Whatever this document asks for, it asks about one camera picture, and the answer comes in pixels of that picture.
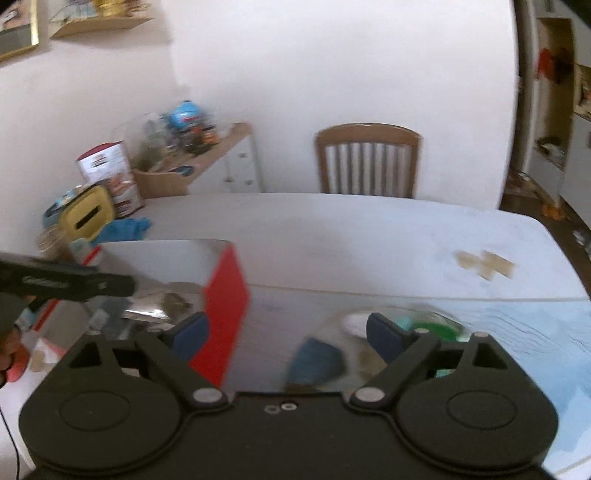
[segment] wooden chair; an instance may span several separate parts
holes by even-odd
[[[386,124],[322,130],[316,136],[322,192],[412,198],[421,140]]]

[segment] blue container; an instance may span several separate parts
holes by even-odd
[[[189,100],[179,106],[170,114],[170,123],[178,130],[186,130],[201,122],[203,112]]]

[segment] picture frame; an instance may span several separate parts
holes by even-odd
[[[15,0],[0,15],[0,62],[39,45],[37,0]]]

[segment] wooden shelf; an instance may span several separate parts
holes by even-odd
[[[50,23],[51,38],[64,38],[81,33],[130,30],[153,20],[152,17],[90,17],[83,20],[72,20],[66,24]]]

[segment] black cable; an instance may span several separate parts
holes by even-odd
[[[14,437],[10,432],[10,428],[8,428],[8,422],[6,421],[6,417],[4,416],[4,412],[2,411],[2,407],[0,407],[0,417],[2,417],[2,422],[6,427],[6,431],[8,432],[8,436],[10,437],[10,441],[12,442],[12,446],[14,447],[14,454],[17,456],[17,480],[21,477],[21,457],[18,454],[17,443],[14,441]]]

